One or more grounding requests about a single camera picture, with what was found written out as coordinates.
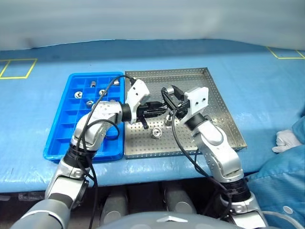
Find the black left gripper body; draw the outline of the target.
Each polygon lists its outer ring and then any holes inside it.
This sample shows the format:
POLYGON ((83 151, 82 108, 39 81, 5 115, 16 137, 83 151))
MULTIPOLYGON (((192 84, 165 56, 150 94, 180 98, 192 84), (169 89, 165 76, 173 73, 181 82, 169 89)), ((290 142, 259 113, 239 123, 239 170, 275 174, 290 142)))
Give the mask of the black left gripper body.
POLYGON ((136 122, 141 123, 144 129, 148 129, 149 126, 146 122, 147 118, 152 118, 152 103, 145 103, 137 108, 136 122))

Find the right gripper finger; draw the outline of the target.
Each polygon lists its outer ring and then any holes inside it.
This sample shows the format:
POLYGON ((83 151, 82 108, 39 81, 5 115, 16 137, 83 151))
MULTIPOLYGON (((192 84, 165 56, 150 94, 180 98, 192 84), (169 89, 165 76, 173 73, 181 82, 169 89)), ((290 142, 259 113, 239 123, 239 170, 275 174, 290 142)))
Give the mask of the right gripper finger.
POLYGON ((167 89, 165 87, 162 88, 162 97, 163 97, 164 103, 167 105, 167 108, 170 111, 174 111, 175 110, 175 104, 171 100, 169 94, 167 93, 167 89))
POLYGON ((172 85, 173 94, 178 100, 184 100, 184 92, 177 86, 172 85))

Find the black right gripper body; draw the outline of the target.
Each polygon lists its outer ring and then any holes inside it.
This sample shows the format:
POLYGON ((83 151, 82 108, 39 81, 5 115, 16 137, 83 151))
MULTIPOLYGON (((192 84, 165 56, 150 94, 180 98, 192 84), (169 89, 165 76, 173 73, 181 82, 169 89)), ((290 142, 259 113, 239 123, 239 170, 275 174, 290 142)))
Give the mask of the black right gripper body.
POLYGON ((174 105, 173 108, 170 108, 169 114, 173 115, 174 111, 176 112, 176 117, 178 119, 182 119, 186 116, 187 112, 188 112, 188 108, 190 106, 190 103, 187 101, 187 99, 185 99, 184 95, 181 96, 175 96, 175 95, 171 95, 170 99, 174 105))

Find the white gloved person's hand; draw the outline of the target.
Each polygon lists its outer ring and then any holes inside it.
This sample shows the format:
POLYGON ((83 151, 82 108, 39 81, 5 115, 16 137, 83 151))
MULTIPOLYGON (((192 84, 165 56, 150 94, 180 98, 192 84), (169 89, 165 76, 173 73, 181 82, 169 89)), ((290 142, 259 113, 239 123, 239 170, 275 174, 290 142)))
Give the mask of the white gloved person's hand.
POLYGON ((275 153, 282 153, 301 145, 302 143, 297 139, 294 133, 287 129, 276 133, 276 146, 272 148, 272 151, 275 153))

